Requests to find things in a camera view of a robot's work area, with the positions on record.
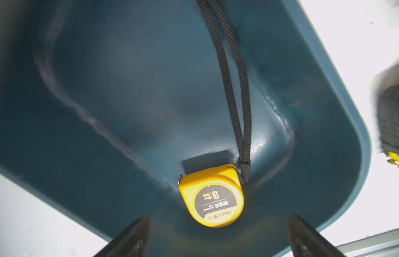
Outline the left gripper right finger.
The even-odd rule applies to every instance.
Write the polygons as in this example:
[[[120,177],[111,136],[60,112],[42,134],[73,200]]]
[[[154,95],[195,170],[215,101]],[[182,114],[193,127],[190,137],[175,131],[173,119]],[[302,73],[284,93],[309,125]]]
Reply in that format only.
[[[294,257],[344,257],[299,215],[288,218],[286,231]]]

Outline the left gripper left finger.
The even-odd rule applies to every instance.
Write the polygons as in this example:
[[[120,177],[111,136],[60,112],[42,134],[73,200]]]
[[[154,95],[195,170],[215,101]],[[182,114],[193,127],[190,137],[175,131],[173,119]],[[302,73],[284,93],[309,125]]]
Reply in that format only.
[[[151,238],[151,220],[141,216],[126,227],[95,257],[145,257]]]

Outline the teal plastic storage box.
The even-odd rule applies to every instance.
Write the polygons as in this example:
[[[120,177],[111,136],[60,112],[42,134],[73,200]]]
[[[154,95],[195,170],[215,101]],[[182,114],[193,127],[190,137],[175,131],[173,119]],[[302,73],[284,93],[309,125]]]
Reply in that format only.
[[[189,214],[178,178],[240,166],[196,1],[0,1],[0,172],[106,240],[140,216],[150,257],[273,257],[286,222],[323,230],[357,198],[370,140],[297,1],[221,1],[243,55],[244,211]]]

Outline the yellow black tape measure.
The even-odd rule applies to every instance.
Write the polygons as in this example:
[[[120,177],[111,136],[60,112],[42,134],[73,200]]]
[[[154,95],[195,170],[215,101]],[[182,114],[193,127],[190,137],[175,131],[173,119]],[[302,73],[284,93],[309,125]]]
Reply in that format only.
[[[388,162],[399,168],[399,84],[382,92],[378,99],[379,139]]]

